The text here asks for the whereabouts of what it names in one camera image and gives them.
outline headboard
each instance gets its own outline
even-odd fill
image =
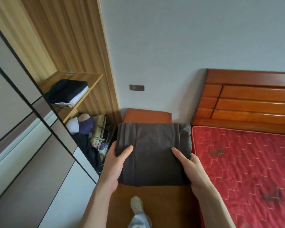
[[[208,69],[191,124],[285,134],[285,73]]]

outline mattress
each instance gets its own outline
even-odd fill
[[[285,227],[285,135],[206,126],[191,135],[236,227]]]

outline pant leg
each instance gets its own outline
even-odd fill
[[[151,228],[145,213],[134,215],[128,228]]]

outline purple cloth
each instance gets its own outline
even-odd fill
[[[89,134],[94,127],[94,120],[92,117],[89,117],[87,120],[78,123],[79,123],[79,133],[81,134]]]

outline person's left arm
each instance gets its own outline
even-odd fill
[[[133,146],[130,145],[120,156],[116,157],[115,147],[116,141],[113,142],[106,155],[104,168],[80,221],[80,228],[106,227],[111,195],[117,188],[117,179],[122,171],[123,163],[133,150]]]

